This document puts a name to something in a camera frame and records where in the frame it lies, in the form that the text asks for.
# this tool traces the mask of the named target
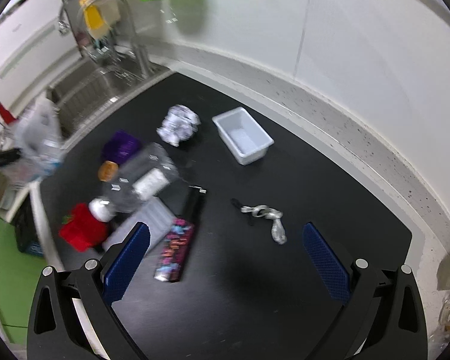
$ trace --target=black countertop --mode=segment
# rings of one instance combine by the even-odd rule
[[[157,127],[172,105],[183,104],[202,120],[190,142],[174,148]],[[58,237],[62,217],[100,193],[100,151],[118,129],[161,143],[181,176],[208,190],[201,225],[179,283],[153,279],[161,247],[140,265],[114,310],[150,360],[301,360],[329,326],[340,304],[330,299],[302,246],[312,221],[354,258],[382,269],[404,263],[411,234],[371,193],[324,155],[285,128],[245,107],[275,140],[266,156],[236,162],[212,117],[236,107],[232,98],[174,74],[124,105],[68,154],[41,183],[41,194],[66,269],[97,257],[78,253]],[[266,204],[283,211],[288,242],[276,244],[272,222],[254,227],[230,204]]]

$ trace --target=stainless steel sink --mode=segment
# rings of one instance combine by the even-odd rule
[[[86,59],[49,87],[48,98],[57,106],[64,140],[90,130],[113,110],[169,75],[162,77],[169,70],[156,65],[156,73],[144,80],[131,72],[134,67],[133,61],[123,61],[120,67],[98,67]]]

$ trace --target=silver screw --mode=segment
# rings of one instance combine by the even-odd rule
[[[89,271],[91,269],[96,268],[98,265],[98,262],[96,261],[96,259],[90,259],[85,263],[85,268],[87,268]]]
[[[366,259],[357,259],[355,261],[355,264],[357,265],[357,267],[362,269],[368,268],[368,262]]]
[[[401,269],[402,269],[402,272],[406,275],[409,275],[412,273],[412,268],[410,268],[408,265],[405,265],[405,264],[402,265]]]
[[[46,266],[43,269],[42,274],[43,274],[43,276],[48,276],[48,275],[51,275],[52,272],[53,272],[53,268],[51,266]]]

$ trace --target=red plush toy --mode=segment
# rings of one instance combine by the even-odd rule
[[[85,203],[77,204],[58,233],[77,251],[101,244],[108,237],[107,224],[96,220]]]

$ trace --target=crumpled white paper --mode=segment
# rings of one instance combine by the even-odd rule
[[[174,105],[168,110],[162,126],[157,133],[165,142],[178,147],[182,140],[190,137],[198,131],[200,119],[195,112],[185,105]]]

